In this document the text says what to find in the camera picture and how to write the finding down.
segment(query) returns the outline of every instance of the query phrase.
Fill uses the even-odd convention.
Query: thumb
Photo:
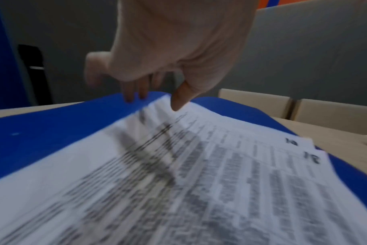
[[[186,103],[203,93],[203,91],[191,86],[186,80],[177,88],[171,96],[171,108],[173,111],[178,111]]]

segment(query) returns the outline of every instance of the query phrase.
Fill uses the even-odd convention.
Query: chair backrest
[[[273,94],[261,94],[222,88],[219,98],[237,102],[262,110],[272,117],[285,118],[291,105],[291,98]]]
[[[367,106],[302,99],[291,120],[367,135]]]

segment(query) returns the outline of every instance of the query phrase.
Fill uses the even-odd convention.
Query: blue plastic folder
[[[0,178],[18,171],[141,109],[166,93],[151,92],[146,100],[126,104],[121,94],[67,107],[0,118]],[[262,111],[214,97],[196,98],[213,112],[253,124],[292,131]],[[367,207],[367,175],[330,155],[339,178]]]

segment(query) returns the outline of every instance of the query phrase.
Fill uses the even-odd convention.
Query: gray wall
[[[119,91],[84,84],[84,57],[109,50],[117,0],[0,0],[12,45],[38,46],[56,103]],[[29,79],[21,68],[27,86]],[[259,10],[240,61],[219,88],[367,105],[367,0],[310,0]],[[163,88],[172,92],[173,85]]]
[[[367,0],[265,8],[220,88],[367,105]]]

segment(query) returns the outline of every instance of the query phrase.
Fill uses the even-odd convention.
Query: stack of papers
[[[0,179],[0,245],[367,245],[311,139],[164,96]]]

